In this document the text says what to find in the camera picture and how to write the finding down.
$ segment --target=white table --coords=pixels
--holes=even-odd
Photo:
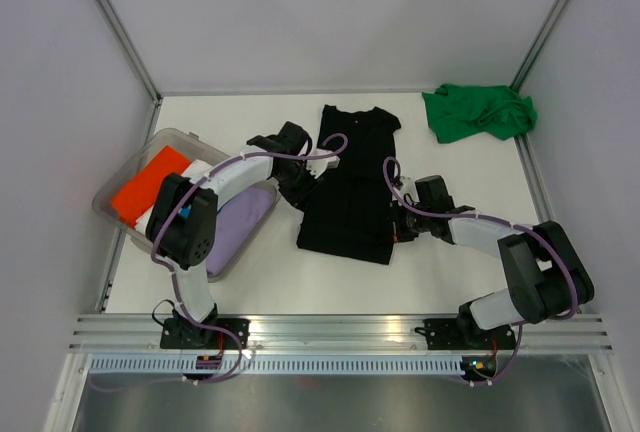
[[[168,97],[156,130],[174,127],[234,154],[254,135],[276,133],[290,120],[315,139],[325,104],[354,112],[381,107],[396,115],[403,175],[440,174],[457,205],[524,223],[537,223],[513,140],[479,134],[439,145],[427,128],[416,93]],[[398,244],[389,266],[297,249],[302,213],[281,200],[227,278],[211,284],[225,314],[450,313],[460,304],[505,287],[496,259],[423,234]],[[149,313],[172,298],[169,276],[127,239],[107,312]]]

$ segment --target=gray floor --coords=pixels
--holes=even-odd
[[[149,375],[99,375],[103,387]],[[439,377],[244,375],[84,392],[76,430],[125,431],[602,431],[610,430],[583,363],[519,358],[504,381],[470,389]]]

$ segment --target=white enclosure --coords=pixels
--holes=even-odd
[[[528,325],[523,351],[578,350],[612,429],[635,430],[638,4],[0,0],[0,429],[72,430],[95,343],[108,348],[123,336],[116,349],[156,347],[158,331],[146,322],[172,298],[169,277],[91,210],[95,192],[137,147],[174,127],[234,154],[287,120],[315,139],[322,107],[332,104],[396,115],[404,174],[442,175],[458,205],[565,226],[596,286],[589,311],[604,325],[597,315],[542,324],[538,335]],[[447,82],[531,95],[537,128],[507,141],[479,134],[438,144],[420,92]],[[363,336],[384,337],[395,351],[409,344],[401,336],[413,333],[412,320],[455,313],[505,286],[497,260],[427,235],[397,244],[389,266],[299,250],[301,217],[280,201],[231,274],[210,285],[222,313],[256,314],[263,333],[269,314],[288,314],[327,335],[335,326],[338,336],[348,317],[302,315],[373,314],[362,319]],[[555,349],[554,337],[562,344]],[[422,353],[422,342],[403,353]]]

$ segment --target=plastic bin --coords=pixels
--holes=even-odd
[[[198,140],[198,137],[195,135],[187,135],[177,129],[162,129],[157,132],[143,148],[138,150],[138,152],[136,152],[135,155],[131,157],[104,186],[102,186],[93,198],[93,209],[109,222],[129,234],[132,242],[145,253],[151,253],[151,242],[147,240],[143,234],[128,227],[120,221],[118,212],[111,206],[111,199],[113,199],[122,187],[133,179],[133,177],[135,177],[135,175],[142,170],[165,146],[172,147],[191,161],[200,159],[211,165],[218,164],[229,158],[229,156],[223,152],[220,152],[219,150]],[[208,274],[210,282],[220,280],[229,273],[230,269],[240,258],[242,252],[251,243],[251,239],[254,237],[256,232],[260,229],[269,215],[271,215],[273,208],[280,198],[276,186],[270,181],[258,182],[254,184],[253,187],[259,187],[273,194],[273,205],[240,245],[222,272],[217,274],[215,277]]]

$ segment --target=green cloth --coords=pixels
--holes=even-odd
[[[435,94],[423,93],[427,121],[441,144],[478,132],[506,140],[536,125],[538,114],[530,97],[521,98],[507,86],[460,87],[441,85]]]

